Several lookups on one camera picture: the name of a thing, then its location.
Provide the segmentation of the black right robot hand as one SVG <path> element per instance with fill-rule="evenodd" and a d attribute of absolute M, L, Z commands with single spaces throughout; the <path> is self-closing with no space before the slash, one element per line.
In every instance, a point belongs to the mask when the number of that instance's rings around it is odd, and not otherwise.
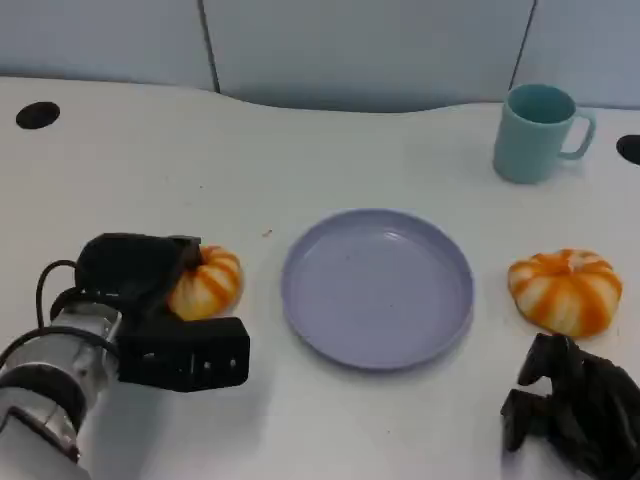
<path fill-rule="evenodd" d="M 621 367 L 568 336 L 536 335 L 517 384 L 551 381 L 548 395 L 512 389 L 500 414 L 512 453 L 529 436 L 545 439 L 571 467 L 593 479 L 639 477 L 639 387 Z"/>

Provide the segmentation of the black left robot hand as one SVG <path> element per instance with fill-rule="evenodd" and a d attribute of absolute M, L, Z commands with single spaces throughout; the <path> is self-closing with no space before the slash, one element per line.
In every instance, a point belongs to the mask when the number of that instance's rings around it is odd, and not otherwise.
<path fill-rule="evenodd" d="M 75 286 L 123 313 L 166 312 L 178 280 L 202 264 L 200 246 L 193 236 L 104 233 L 82 249 Z"/>

